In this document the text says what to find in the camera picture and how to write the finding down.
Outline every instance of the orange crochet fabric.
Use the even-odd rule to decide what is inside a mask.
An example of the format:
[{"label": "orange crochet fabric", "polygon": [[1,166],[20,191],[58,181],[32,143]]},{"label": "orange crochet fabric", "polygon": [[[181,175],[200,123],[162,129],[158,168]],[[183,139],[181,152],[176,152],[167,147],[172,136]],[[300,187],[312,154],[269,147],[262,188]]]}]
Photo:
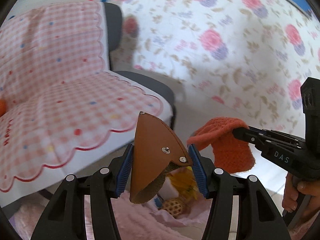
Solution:
[{"label": "orange crochet fabric", "polygon": [[255,165],[255,159],[247,142],[234,138],[232,130],[239,127],[249,128],[237,118],[217,117],[198,129],[187,144],[195,144],[199,151],[211,144],[214,165],[232,174],[248,171]]}]

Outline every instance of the pink blanket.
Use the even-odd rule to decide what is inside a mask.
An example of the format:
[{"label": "pink blanket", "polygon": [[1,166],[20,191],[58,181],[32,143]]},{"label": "pink blanket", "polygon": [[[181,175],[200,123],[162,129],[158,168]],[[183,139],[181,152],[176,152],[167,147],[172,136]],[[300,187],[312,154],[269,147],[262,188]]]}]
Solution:
[{"label": "pink blanket", "polygon": [[[28,196],[20,210],[14,215],[14,227],[23,240],[30,240],[33,230],[45,204],[40,204],[38,197]],[[150,209],[135,205],[129,201],[129,193],[124,192],[120,198],[112,200],[116,222],[122,240],[190,240],[178,232],[159,223],[150,214]],[[94,240],[90,216],[90,198],[85,198],[85,222],[87,239]]]}]

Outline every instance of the finger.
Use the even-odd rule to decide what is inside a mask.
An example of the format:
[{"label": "finger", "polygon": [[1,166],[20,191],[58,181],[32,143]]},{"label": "finger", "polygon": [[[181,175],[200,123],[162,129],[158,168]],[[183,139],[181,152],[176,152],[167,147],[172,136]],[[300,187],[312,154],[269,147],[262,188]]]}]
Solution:
[{"label": "finger", "polygon": [[285,181],[284,196],[297,200],[298,195],[298,190],[292,184],[292,174],[288,173]]},{"label": "finger", "polygon": [[297,201],[291,199],[291,198],[286,198],[282,200],[282,207],[285,209],[285,207],[290,208],[291,210],[296,210],[298,206]]},{"label": "finger", "polygon": [[304,195],[320,196],[320,180],[313,182],[301,181],[298,184],[298,191]]},{"label": "finger", "polygon": [[312,197],[310,202],[303,212],[302,218],[304,221],[310,220],[320,209],[320,197]]}]

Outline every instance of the floral bedsheet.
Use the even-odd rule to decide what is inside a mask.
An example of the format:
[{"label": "floral bedsheet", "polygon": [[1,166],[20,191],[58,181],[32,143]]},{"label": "floral bedsheet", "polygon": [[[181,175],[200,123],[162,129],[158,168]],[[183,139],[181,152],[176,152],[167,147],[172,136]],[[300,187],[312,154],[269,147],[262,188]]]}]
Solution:
[{"label": "floral bedsheet", "polygon": [[320,77],[319,22],[287,0],[124,0],[115,66],[161,73],[291,133],[300,86]]}]

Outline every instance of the polka dot fabric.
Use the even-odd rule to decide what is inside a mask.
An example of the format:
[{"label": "polka dot fabric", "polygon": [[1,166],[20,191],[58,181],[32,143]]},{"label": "polka dot fabric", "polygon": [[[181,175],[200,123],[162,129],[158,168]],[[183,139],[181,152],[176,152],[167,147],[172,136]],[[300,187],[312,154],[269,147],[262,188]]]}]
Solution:
[{"label": "polka dot fabric", "polygon": [[158,116],[161,99],[101,72],[51,86],[0,119],[0,191],[61,167],[75,150],[99,147],[110,132],[135,128],[140,111]]},{"label": "polka dot fabric", "polygon": [[16,16],[0,31],[0,96],[8,110],[54,85],[106,67],[101,4],[58,3]]}]

